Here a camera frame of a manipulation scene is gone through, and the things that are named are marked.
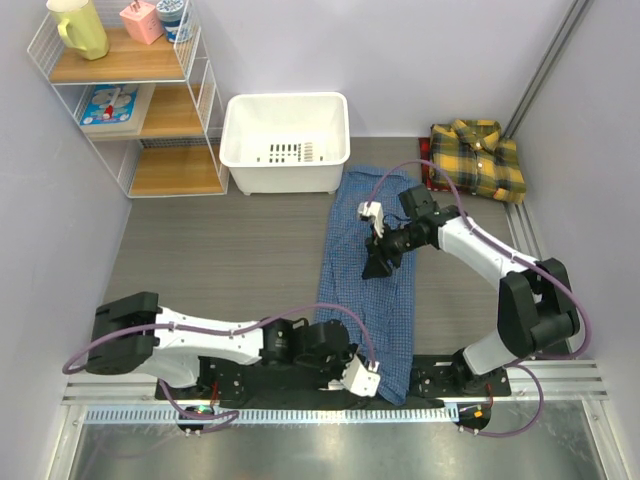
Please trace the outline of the blue checked long sleeve shirt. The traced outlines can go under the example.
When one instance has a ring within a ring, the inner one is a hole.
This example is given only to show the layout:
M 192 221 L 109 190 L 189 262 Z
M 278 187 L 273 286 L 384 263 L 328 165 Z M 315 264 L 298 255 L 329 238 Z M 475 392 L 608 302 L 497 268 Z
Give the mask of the blue checked long sleeve shirt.
M 329 212 L 317 301 L 361 318 L 379 362 L 378 393 L 400 406 L 408 396 L 414 355 L 416 254 L 405 254 L 391 276 L 364 280 L 370 228 L 357 213 L 384 173 L 366 165 L 344 172 Z

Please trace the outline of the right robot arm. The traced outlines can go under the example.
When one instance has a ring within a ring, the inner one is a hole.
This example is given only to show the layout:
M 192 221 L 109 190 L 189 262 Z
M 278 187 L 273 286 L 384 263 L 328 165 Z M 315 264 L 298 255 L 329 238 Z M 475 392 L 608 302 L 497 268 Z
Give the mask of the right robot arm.
M 457 391 L 475 394 L 502 367 L 579 333 L 568 274 L 560 261 L 522 255 L 480 228 L 458 206 L 439 206 L 423 185 L 398 198 L 409 220 L 399 228 L 385 222 L 380 203 L 358 207 L 372 231 L 365 242 L 363 279 L 389 277 L 404 254 L 432 246 L 464 262 L 498 293 L 495 330 L 452 356 L 451 380 Z

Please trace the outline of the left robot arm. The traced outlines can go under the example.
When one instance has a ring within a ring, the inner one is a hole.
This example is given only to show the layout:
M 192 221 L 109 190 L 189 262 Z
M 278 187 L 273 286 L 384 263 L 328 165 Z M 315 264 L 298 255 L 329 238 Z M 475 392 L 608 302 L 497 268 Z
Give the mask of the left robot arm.
M 313 371 L 321 384 L 339 380 L 357 346 L 338 320 L 311 324 L 278 318 L 266 326 L 256 321 L 228 323 L 184 315 L 159 305 L 159 295 L 139 292 L 96 310 L 93 347 L 86 371 L 95 375 L 144 373 L 180 388 L 190 398 L 205 397 L 213 385 L 207 359 L 243 367 Z

